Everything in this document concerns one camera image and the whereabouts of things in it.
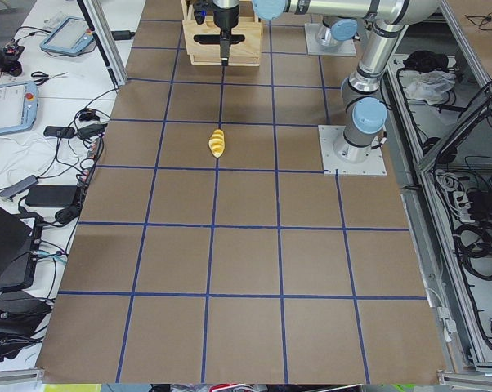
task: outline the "plastic bag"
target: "plastic bag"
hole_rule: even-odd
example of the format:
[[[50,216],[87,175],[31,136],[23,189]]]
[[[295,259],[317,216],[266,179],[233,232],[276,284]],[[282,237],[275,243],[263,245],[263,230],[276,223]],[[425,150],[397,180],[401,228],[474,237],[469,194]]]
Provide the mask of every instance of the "plastic bag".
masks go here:
[[[446,92],[453,88],[455,79],[455,75],[449,72],[421,73],[404,93],[409,100],[425,100],[428,105],[436,105],[447,100]]]

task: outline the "white mounting plate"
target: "white mounting plate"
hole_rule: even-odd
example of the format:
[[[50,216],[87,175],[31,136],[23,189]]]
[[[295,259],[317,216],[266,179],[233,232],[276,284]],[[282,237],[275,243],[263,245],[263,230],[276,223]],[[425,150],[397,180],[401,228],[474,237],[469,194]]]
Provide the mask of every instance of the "white mounting plate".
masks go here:
[[[304,30],[306,31],[306,44],[308,47],[308,55],[318,56],[357,56],[357,50],[352,39],[340,44],[338,47],[323,47],[317,42],[315,36],[322,24],[318,23],[306,23],[304,24]]]
[[[326,176],[385,176],[386,166],[380,149],[372,149],[368,158],[362,163],[349,163],[340,159],[333,151],[335,138],[344,132],[344,126],[319,125],[320,152],[322,168]],[[373,145],[378,144],[375,137]]]

